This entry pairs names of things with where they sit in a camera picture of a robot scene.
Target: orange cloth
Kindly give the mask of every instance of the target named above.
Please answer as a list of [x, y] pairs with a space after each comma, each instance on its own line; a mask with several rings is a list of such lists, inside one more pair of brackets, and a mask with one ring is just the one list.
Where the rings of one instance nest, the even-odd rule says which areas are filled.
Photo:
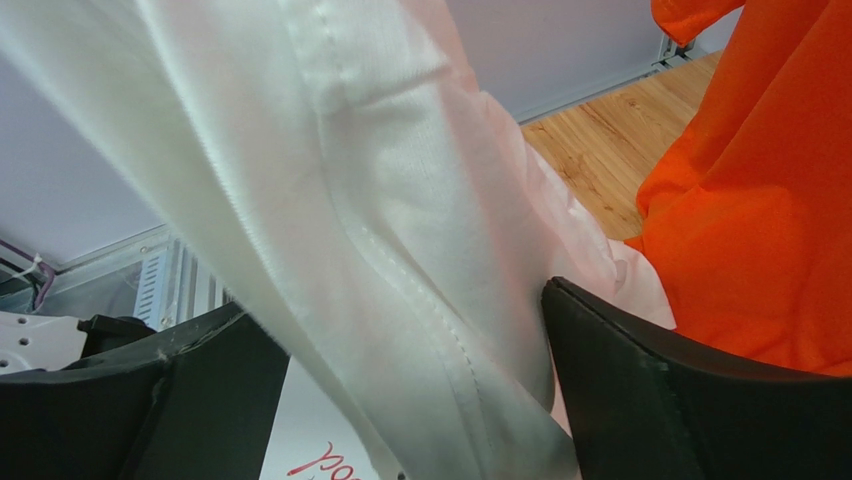
[[852, 375], [852, 2], [653, 0], [681, 44], [745, 3], [701, 107], [639, 191], [678, 332]]

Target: wood grain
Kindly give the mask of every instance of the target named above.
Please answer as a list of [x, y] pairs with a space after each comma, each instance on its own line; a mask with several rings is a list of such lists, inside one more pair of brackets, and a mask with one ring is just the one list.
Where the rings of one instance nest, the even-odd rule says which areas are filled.
[[695, 115], [721, 53], [645, 78], [523, 128], [604, 232], [637, 235], [636, 192]]

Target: white cloth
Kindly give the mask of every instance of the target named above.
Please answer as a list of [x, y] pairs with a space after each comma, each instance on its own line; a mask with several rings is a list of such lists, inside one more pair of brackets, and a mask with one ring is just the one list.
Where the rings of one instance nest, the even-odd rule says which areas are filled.
[[334, 399], [383, 479], [566, 479], [538, 299], [673, 326], [480, 93], [443, 0], [0, 0], [0, 44]]

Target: white panel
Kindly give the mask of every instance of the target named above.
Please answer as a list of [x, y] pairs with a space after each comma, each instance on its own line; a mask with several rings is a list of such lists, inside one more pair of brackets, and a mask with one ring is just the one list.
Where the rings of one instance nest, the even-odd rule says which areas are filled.
[[647, 70], [663, 34], [648, 0], [448, 0], [484, 90], [518, 120]]
[[0, 237], [64, 263], [160, 225], [0, 56]]
[[715, 25], [705, 30], [695, 39], [695, 46], [707, 53], [713, 53], [725, 48], [728, 45], [728, 40], [731, 39], [734, 27], [737, 26], [737, 22], [740, 20], [742, 10], [742, 8], [734, 10], [722, 17]]

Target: purple cable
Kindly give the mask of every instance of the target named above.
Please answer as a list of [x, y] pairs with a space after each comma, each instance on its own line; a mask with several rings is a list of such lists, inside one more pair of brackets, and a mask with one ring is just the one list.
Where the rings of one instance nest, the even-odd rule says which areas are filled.
[[[36, 263], [35, 257], [2, 239], [0, 239], [0, 247], [9, 250], [10, 252], [14, 253], [15, 255], [23, 258], [28, 262]], [[50, 290], [51, 285], [53, 285], [53, 281], [56, 280], [56, 270], [54, 270], [53, 267], [45, 263], [44, 260], [39, 260], [38, 269], [41, 270], [41, 273], [43, 273], [47, 278], [44, 281], [44, 285], [39, 289], [38, 295], [36, 295], [34, 305], [36, 311], [41, 308], [41, 305], [44, 303], [44, 298], [47, 296], [47, 291]]]

